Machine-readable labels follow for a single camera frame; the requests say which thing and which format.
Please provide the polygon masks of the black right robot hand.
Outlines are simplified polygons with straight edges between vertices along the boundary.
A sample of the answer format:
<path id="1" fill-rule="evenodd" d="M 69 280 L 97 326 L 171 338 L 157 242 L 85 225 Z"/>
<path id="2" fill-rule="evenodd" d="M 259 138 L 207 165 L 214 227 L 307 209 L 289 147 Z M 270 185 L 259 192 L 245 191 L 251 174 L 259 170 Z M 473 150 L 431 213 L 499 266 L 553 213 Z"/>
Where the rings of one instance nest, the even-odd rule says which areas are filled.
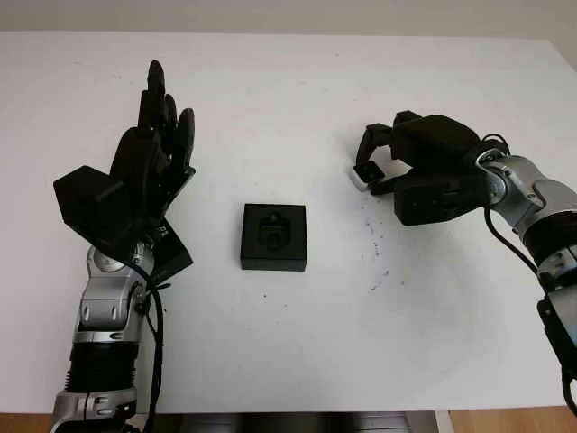
<path id="1" fill-rule="evenodd" d="M 477 133 L 450 117 L 402 111 L 396 114 L 391 126 L 380 123 L 366 126 L 352 168 L 354 181 L 373 196 L 386 195 L 401 181 L 459 170 L 469 152 L 480 144 Z M 391 158 L 404 162 L 410 170 L 386 179 L 371 159 L 380 147 L 388 147 Z"/>

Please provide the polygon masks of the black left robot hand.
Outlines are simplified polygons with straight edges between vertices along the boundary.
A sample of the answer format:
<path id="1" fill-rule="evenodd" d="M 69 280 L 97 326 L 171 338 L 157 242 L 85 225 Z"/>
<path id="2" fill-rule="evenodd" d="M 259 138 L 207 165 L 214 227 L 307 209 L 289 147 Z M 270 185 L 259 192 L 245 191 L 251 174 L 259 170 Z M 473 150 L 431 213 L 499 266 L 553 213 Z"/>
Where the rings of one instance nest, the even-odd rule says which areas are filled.
<path id="1" fill-rule="evenodd" d="M 194 110 L 177 110 L 166 92 L 163 68 L 153 60 L 137 124 L 123 134 L 110 169 L 111 177 L 127 187 L 138 239 L 155 243 L 162 238 L 169 206 L 196 172 L 190 165 L 194 140 Z"/>

